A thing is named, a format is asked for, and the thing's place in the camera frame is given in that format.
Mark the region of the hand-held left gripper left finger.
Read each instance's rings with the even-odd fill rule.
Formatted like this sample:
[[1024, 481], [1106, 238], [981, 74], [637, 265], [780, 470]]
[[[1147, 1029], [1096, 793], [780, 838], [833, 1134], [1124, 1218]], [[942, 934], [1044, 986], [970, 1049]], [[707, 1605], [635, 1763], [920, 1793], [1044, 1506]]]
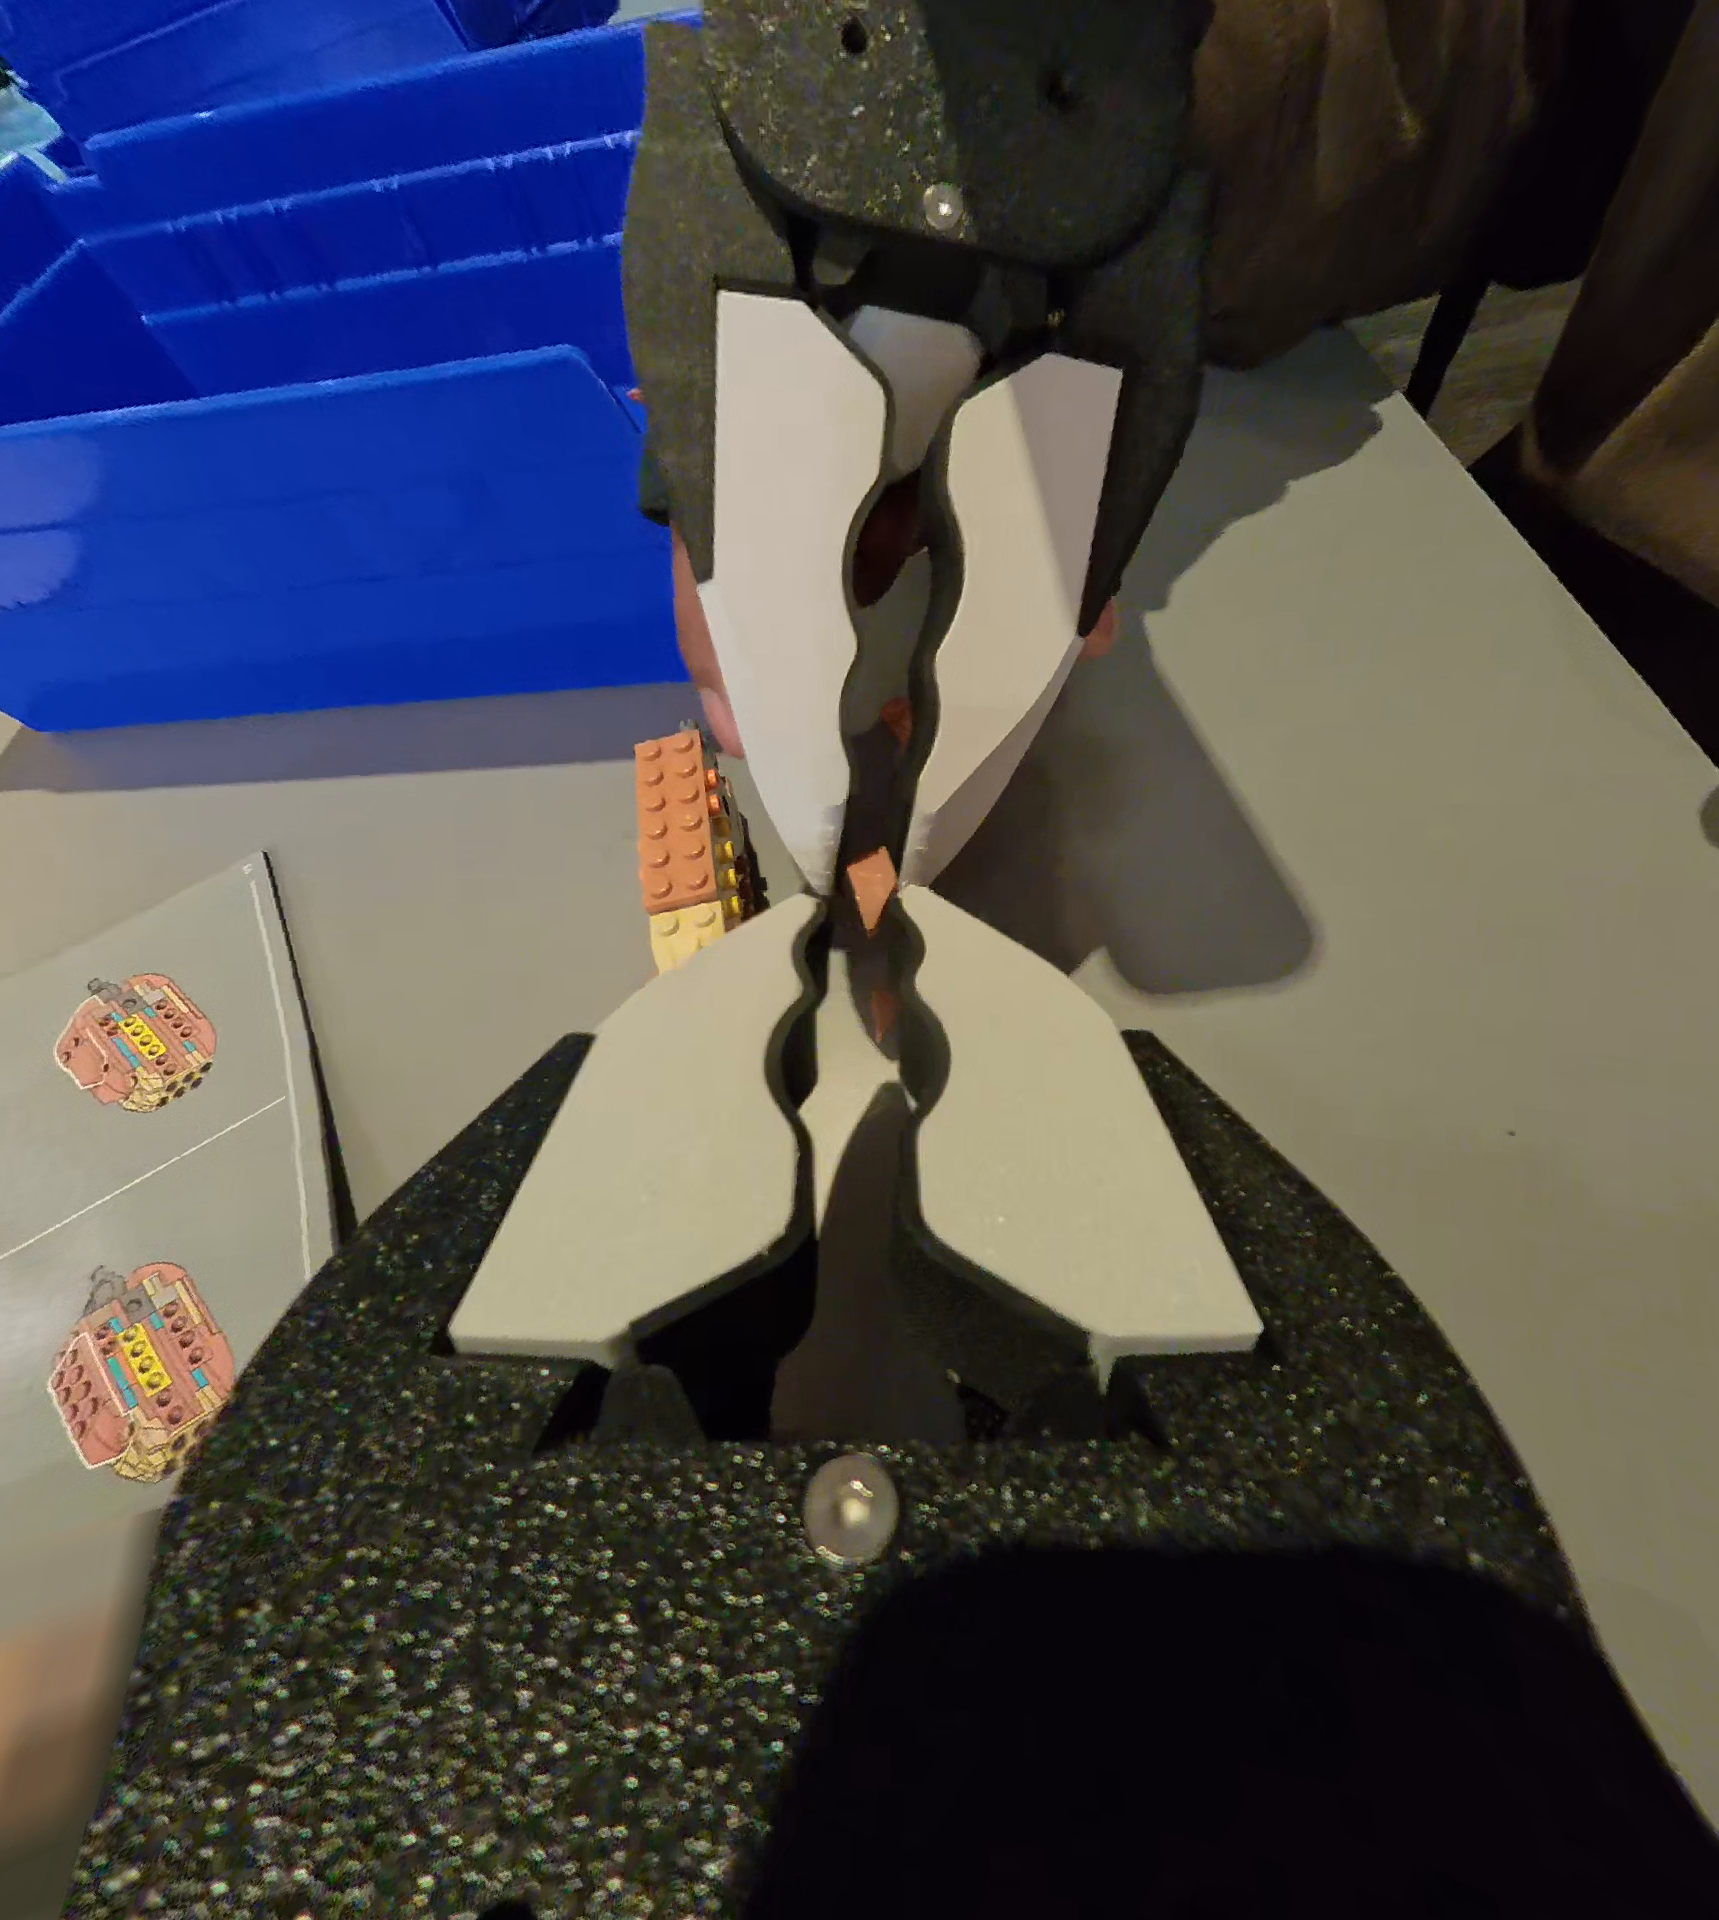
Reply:
[[457, 1353], [620, 1363], [798, 1245], [821, 897], [780, 897], [596, 1032], [457, 1315]]

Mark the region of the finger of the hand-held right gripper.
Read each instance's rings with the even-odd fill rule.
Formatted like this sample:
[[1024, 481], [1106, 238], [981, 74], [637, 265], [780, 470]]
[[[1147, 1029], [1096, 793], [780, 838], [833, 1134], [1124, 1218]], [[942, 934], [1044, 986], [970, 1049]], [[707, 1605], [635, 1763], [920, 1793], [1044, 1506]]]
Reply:
[[936, 433], [936, 602], [920, 641], [920, 782], [900, 886], [928, 886], [1030, 760], [1083, 641], [1083, 564], [1120, 373], [1036, 355], [976, 382]]
[[791, 294], [718, 292], [701, 619], [747, 776], [817, 897], [849, 801], [849, 544], [883, 428], [883, 379], [842, 328]]

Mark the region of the orange brick model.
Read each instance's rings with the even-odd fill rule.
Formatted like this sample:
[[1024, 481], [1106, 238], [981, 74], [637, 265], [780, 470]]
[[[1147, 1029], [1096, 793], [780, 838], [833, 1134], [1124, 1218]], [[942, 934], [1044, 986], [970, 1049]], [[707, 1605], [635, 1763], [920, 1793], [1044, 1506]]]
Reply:
[[665, 979], [773, 900], [718, 740], [697, 722], [635, 740], [635, 869]]

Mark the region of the grey instruction booklet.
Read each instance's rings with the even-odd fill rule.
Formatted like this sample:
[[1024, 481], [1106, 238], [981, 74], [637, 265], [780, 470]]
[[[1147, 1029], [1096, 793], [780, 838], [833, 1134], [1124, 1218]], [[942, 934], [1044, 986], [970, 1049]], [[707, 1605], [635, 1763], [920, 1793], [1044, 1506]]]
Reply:
[[263, 853], [0, 984], [0, 1914], [58, 1914], [165, 1505], [339, 1249]]

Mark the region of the person's brown clothing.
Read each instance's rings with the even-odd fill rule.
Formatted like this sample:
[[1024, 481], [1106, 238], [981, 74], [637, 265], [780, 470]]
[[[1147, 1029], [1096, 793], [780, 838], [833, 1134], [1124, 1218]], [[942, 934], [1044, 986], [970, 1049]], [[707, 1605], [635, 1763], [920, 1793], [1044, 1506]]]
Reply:
[[1217, 5], [1212, 362], [1575, 282], [1495, 504], [1719, 760], [1719, 5]]

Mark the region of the black chair leg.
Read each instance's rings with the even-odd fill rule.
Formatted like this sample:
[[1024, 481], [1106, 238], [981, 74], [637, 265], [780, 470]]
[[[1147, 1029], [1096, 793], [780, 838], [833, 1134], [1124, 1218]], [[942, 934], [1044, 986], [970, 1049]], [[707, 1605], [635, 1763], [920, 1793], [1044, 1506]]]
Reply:
[[1493, 292], [1493, 276], [1472, 270], [1472, 276], [1457, 276], [1440, 292], [1440, 300], [1425, 306], [1420, 349], [1414, 349], [1414, 365], [1402, 379], [1402, 397], [1413, 397], [1414, 418], [1431, 418], [1447, 373], [1452, 373], [1457, 349], [1466, 344], [1466, 328], [1472, 328], [1487, 292]]

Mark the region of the brown brick plate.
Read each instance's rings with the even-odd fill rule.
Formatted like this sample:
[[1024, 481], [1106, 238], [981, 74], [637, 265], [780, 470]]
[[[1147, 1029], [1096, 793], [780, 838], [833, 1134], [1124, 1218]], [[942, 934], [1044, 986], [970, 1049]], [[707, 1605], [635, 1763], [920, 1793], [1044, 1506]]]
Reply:
[[883, 914], [897, 900], [897, 772], [916, 740], [916, 700], [897, 689], [882, 700], [849, 747], [849, 793], [842, 830], [842, 946], [860, 1032], [897, 1058], [897, 954]]

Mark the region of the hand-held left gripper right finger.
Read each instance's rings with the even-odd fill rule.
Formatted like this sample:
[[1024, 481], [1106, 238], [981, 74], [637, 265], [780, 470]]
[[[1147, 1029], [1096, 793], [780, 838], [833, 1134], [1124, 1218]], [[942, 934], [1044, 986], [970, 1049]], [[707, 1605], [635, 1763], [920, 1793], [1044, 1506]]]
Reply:
[[1120, 1025], [1050, 957], [900, 886], [920, 1099], [920, 1228], [970, 1281], [1067, 1329], [1106, 1385], [1141, 1353], [1252, 1353], [1263, 1315], [1181, 1166]]

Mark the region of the person's right hand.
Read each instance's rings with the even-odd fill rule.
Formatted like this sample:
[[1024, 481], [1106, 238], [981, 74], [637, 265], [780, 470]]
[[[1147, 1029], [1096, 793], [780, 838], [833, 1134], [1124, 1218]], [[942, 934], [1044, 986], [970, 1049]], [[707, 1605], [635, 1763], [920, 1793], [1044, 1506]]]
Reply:
[[729, 713], [729, 689], [726, 689], [726, 670], [718, 670], [718, 641], [713, 641], [713, 596], [718, 582], [701, 582], [693, 564], [693, 550], [681, 529], [669, 529], [669, 561], [676, 561], [676, 626], [681, 626], [681, 662], [697, 683], [701, 700], [701, 731], [726, 747], [726, 753], [747, 753], [741, 747], [741, 726]]

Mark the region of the grey desk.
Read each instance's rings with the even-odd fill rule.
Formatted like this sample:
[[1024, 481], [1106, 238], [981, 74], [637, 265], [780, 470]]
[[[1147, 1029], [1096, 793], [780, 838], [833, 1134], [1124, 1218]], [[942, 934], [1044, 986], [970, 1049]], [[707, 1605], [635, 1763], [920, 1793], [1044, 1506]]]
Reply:
[[[1124, 610], [942, 889], [1379, 1238], [1719, 1830], [1719, 772], [1343, 331], [1204, 382]], [[0, 979], [269, 853], [373, 1211], [637, 984], [693, 707], [0, 713]]]

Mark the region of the blue plastic bin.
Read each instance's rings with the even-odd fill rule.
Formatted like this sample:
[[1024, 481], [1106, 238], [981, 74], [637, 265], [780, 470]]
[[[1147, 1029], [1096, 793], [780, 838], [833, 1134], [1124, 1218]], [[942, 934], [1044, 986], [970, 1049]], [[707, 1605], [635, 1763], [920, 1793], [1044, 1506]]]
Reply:
[[0, 0], [0, 56], [70, 130], [409, 74], [669, 0]]
[[604, 246], [637, 120], [635, 34], [549, 41], [111, 130], [47, 197], [145, 313], [272, 300]]
[[0, 713], [681, 678], [620, 235], [145, 313], [47, 189], [0, 171]]

